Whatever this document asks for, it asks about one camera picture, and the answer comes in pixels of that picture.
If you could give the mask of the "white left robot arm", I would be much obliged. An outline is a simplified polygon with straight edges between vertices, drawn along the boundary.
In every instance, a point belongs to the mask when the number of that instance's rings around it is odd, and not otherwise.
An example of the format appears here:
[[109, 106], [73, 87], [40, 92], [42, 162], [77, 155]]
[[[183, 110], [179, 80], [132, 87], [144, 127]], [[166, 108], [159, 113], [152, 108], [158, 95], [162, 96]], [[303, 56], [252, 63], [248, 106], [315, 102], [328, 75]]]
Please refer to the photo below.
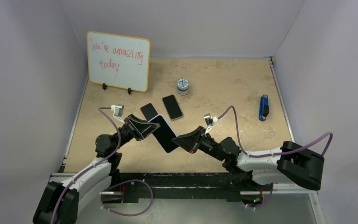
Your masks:
[[47, 184], [33, 216], [34, 224], [74, 224], [84, 207], [100, 192], [119, 188], [117, 167], [122, 154], [118, 149], [132, 139], [144, 140], [160, 128], [160, 124], [132, 114], [123, 123], [115, 128], [115, 134], [96, 138], [96, 157], [89, 165], [69, 179]]

